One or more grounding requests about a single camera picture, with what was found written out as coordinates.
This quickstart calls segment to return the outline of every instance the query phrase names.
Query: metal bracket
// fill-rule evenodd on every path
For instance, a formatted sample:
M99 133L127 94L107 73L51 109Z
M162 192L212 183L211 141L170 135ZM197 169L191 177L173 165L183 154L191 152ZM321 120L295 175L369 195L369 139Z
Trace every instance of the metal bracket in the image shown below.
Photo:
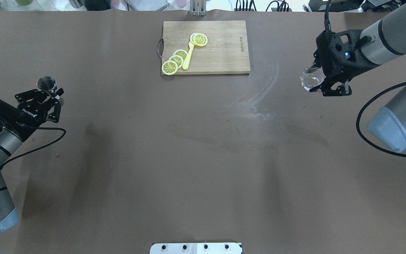
M343 88L344 88L344 94L345 95L350 95L351 89L349 86L349 81L347 80L346 82L343 82Z
M159 51L160 51L160 45L161 45L161 41L162 41L162 52L160 53ZM162 60L162 53L164 53L164 35L161 35L161 38L159 39L159 41L158 41L158 55L159 55L159 57L161 58L161 60Z
M241 243L153 244L150 254L242 254Z
M206 16L206 0L190 0L191 16Z

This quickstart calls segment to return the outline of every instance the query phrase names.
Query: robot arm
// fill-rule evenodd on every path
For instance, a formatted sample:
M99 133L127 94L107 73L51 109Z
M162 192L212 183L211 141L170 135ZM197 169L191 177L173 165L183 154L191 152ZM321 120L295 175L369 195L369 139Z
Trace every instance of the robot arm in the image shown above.
M326 30L316 38L318 49L313 65L322 68L325 79L307 87L310 92L351 95L349 82L354 77L406 54L406 4L365 30L334 33L327 15ZM342 85L332 90L338 82ZM394 152L406 150L406 87L380 109L367 129Z
M46 121L59 121L63 89L56 92L55 80L51 77L39 79L37 86L40 91L34 89L15 95L18 101L17 108L0 100L0 232L13 227L18 222L16 208L1 174L2 167L7 162L27 154L24 153L7 161L35 130L42 129L40 125Z

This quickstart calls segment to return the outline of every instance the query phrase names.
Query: brown table surface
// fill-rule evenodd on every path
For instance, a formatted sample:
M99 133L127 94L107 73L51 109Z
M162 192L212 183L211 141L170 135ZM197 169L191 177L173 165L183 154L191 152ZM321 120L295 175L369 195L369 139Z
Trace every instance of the brown table surface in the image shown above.
M3 173L20 222L0 254L148 254L152 243L243 244L245 254L406 253L406 159L356 133L362 105L406 81L406 56L353 95L300 86L322 13L1 12L0 98L50 75L59 143ZM332 29L382 17L334 13ZM166 20L245 20L250 75L160 74ZM390 96L364 114L371 119ZM58 137L37 131L21 153Z

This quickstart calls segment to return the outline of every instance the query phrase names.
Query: wooden cutting board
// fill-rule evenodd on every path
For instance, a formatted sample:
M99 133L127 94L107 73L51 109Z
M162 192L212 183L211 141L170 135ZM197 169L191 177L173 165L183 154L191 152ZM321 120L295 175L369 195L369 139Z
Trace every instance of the wooden cutting board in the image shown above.
M245 21L164 21L162 63L177 49L189 50L189 36L200 32L208 36L204 47L193 49L187 70L176 74L250 73Z

